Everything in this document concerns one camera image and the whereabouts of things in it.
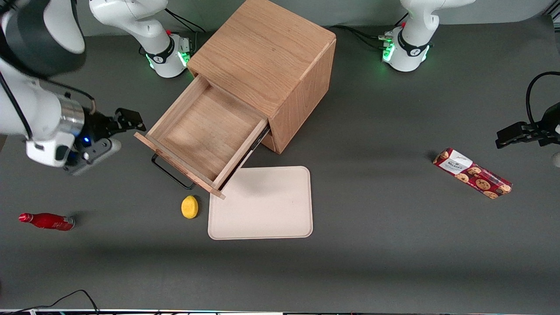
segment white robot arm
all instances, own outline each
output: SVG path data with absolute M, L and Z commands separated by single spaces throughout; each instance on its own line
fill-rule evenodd
M 400 0 L 409 18 L 405 27 L 385 33 L 392 38 L 382 60 L 398 71 L 413 71 L 426 59 L 428 43 L 440 24 L 435 10 L 457 8 L 475 0 Z
M 29 158 L 76 175 L 120 148 L 110 140 L 128 129 L 146 130 L 137 112 L 118 109 L 106 117 L 40 86 L 85 62 L 85 42 L 75 0 L 16 1 L 1 8 L 0 134 L 24 135 Z
M 168 34 L 161 23 L 150 17 L 167 6 L 167 0 L 90 0 L 90 10 L 102 24 L 131 34 L 146 51 L 151 67 L 164 78 L 176 77 L 186 69 L 190 42 Z

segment cookie box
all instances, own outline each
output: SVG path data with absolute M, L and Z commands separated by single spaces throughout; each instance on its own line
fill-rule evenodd
M 511 192 L 510 182 L 473 163 L 472 160 L 450 147 L 440 153 L 433 163 L 490 199 L 496 199 Z

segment lemon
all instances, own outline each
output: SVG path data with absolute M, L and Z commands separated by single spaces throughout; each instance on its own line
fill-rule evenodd
M 187 196 L 181 203 L 181 212 L 187 219 L 193 219 L 198 214 L 198 202 L 194 196 Z

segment black metal handle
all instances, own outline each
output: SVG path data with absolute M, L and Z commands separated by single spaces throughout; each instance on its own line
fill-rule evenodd
M 162 172 L 164 172 L 167 176 L 171 177 L 171 179 L 173 179 L 177 184 L 183 186 L 183 188 L 191 190 L 194 187 L 194 183 L 191 186 L 187 186 L 185 184 L 183 184 L 180 180 L 177 179 L 177 177 L 173 176 L 171 173 L 169 173 L 166 169 L 164 169 L 163 167 L 161 167 L 160 164 L 156 163 L 156 159 L 159 155 L 154 154 L 152 156 L 152 164 L 155 165 L 157 168 L 159 168 Z

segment wooden cabinet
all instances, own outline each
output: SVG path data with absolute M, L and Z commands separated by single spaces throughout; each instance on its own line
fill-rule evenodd
M 189 61 L 193 82 L 145 137 L 135 136 L 224 198 L 220 190 L 260 140 L 282 153 L 323 98 L 335 42 L 270 1 L 247 0 Z

